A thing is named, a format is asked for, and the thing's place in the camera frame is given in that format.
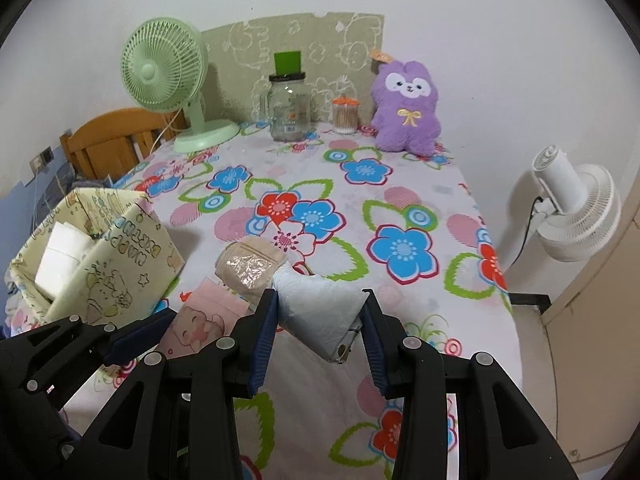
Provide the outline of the pink wet wipes pack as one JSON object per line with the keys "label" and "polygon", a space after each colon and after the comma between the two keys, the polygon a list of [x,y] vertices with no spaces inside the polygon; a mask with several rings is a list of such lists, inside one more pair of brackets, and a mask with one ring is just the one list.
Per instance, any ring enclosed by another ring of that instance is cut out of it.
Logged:
{"label": "pink wet wipes pack", "polygon": [[247,301],[206,278],[184,302],[156,351],[167,359],[198,353],[211,342],[229,336],[238,319],[248,314]]}

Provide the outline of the white plastic bag roll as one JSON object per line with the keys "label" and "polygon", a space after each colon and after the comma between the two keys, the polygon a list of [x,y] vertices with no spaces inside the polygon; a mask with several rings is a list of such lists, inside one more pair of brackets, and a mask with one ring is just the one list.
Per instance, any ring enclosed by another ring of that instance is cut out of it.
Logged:
{"label": "white plastic bag roll", "polygon": [[369,295],[320,275],[299,274],[285,263],[274,272],[279,324],[319,358],[344,363],[360,333],[360,312]]}

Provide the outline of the yellow birthday storage box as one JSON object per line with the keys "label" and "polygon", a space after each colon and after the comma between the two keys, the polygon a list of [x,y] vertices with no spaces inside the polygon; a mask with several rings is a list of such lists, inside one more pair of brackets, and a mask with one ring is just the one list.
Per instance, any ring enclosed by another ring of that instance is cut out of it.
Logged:
{"label": "yellow birthday storage box", "polygon": [[[84,284],[53,304],[35,277],[55,222],[91,235]],[[90,325],[122,327],[150,315],[168,292],[184,260],[142,192],[76,188],[37,226],[9,265],[17,300],[6,304],[6,324],[17,335],[76,314]]]}

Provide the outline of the white folded towel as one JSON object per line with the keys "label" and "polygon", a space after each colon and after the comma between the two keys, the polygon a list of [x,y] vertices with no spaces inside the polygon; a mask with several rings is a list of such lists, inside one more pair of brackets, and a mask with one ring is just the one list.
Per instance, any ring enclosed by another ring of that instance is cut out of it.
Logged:
{"label": "white folded towel", "polygon": [[68,222],[55,222],[35,277],[37,289],[50,304],[81,288],[86,259],[94,246],[91,235]]}

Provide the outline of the beige packaged item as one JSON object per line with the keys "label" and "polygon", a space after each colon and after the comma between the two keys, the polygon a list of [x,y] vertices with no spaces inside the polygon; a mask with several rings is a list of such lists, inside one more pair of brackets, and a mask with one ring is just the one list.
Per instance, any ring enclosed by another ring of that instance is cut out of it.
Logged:
{"label": "beige packaged item", "polygon": [[224,248],[216,261],[215,274],[232,292],[256,307],[285,260],[285,253],[268,240],[249,235]]}

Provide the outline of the blue plaid cushion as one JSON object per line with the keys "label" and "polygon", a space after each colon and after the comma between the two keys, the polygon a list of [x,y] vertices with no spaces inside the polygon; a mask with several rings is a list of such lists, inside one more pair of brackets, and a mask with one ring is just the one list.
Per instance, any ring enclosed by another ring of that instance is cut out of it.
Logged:
{"label": "blue plaid cushion", "polygon": [[55,210],[58,203],[72,190],[76,181],[76,171],[70,162],[66,162],[55,171],[52,179],[41,191],[36,192],[35,209],[32,214],[32,230],[40,225]]}

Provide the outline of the wooden chair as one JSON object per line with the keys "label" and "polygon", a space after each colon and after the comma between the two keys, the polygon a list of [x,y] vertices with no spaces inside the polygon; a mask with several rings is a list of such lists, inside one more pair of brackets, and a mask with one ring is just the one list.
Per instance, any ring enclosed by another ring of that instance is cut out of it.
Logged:
{"label": "wooden chair", "polygon": [[67,161],[81,176],[117,180],[151,154],[152,144],[167,125],[164,138],[171,140],[186,128],[183,112],[122,108],[89,120],[73,133],[63,133],[60,143]]}

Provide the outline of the floral tablecloth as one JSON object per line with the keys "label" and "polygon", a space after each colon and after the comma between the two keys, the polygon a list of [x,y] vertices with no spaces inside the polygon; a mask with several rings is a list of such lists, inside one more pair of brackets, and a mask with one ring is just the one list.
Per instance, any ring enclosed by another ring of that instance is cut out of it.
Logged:
{"label": "floral tablecloth", "polygon": [[[446,148],[384,153],[372,136],[323,126],[278,143],[248,125],[179,155],[159,148],[118,181],[143,191],[184,258],[160,302],[192,308],[215,260],[247,235],[272,240],[305,274],[374,291],[382,310],[447,356],[492,354],[514,382],[520,344],[494,244]],[[344,364],[290,334],[274,341],[265,385],[234,404],[247,479],[387,479],[402,419],[380,396],[362,344]]]}

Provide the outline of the white standing fan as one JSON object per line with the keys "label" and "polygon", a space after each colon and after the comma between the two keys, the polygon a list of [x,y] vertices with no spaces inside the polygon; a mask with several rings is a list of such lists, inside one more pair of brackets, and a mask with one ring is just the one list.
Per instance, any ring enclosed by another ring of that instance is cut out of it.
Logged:
{"label": "white standing fan", "polygon": [[622,201],[612,174],[598,164],[573,165],[551,144],[532,162],[544,191],[534,208],[536,234],[544,251],[559,262],[588,260],[612,240]]}

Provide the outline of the green desk fan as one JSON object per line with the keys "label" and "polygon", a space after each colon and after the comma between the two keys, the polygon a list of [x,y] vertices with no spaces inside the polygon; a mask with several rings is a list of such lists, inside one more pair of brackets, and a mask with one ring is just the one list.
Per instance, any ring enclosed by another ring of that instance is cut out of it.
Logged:
{"label": "green desk fan", "polygon": [[174,150],[208,150],[237,136],[229,119],[205,119],[202,88],[208,52],[201,32],[176,18],[152,18],[138,26],[122,48],[122,84],[138,105],[152,113],[181,112],[189,127],[174,139]]}

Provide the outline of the glass mason jar mug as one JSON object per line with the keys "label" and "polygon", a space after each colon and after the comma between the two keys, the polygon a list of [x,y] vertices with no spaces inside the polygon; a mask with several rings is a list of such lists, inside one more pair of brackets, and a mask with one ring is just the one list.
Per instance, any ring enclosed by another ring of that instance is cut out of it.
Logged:
{"label": "glass mason jar mug", "polygon": [[298,142],[310,131],[310,94],[302,66],[302,52],[273,55],[269,88],[260,95],[260,121],[268,122],[273,140]]}

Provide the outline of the cotton swab jar orange lid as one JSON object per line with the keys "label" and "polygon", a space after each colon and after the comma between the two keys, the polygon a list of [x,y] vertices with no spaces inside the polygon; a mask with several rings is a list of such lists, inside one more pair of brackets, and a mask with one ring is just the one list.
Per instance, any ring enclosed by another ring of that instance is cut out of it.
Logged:
{"label": "cotton swab jar orange lid", "polygon": [[332,130],[341,134],[353,134],[359,126],[359,101],[340,96],[332,101]]}

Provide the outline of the purple plush bunny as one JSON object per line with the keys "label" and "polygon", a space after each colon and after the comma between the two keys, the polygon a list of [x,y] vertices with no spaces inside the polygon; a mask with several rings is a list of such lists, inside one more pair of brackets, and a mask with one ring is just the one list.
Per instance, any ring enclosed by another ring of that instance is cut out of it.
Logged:
{"label": "purple plush bunny", "polygon": [[435,154],[442,126],[436,117],[438,91],[427,68],[418,61],[378,66],[371,87],[375,144],[383,152]]}

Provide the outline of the green patterned backboard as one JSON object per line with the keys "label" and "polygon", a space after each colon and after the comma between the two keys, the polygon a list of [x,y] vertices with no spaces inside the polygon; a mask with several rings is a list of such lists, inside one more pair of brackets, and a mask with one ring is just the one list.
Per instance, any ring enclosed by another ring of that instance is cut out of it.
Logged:
{"label": "green patterned backboard", "polygon": [[274,55],[298,51],[314,122],[327,122],[340,96],[357,100],[360,122],[370,122],[370,52],[382,48],[383,30],[382,15],[354,12],[268,16],[206,30],[205,117],[256,122],[260,96],[276,71]]}

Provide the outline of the wall power socket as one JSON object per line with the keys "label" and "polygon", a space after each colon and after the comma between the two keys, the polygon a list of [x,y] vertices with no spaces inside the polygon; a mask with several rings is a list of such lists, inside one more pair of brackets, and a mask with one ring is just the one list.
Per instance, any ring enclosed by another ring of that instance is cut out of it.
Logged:
{"label": "wall power socket", "polygon": [[39,174],[53,159],[54,154],[52,148],[46,148],[29,162],[29,167],[34,174]]}

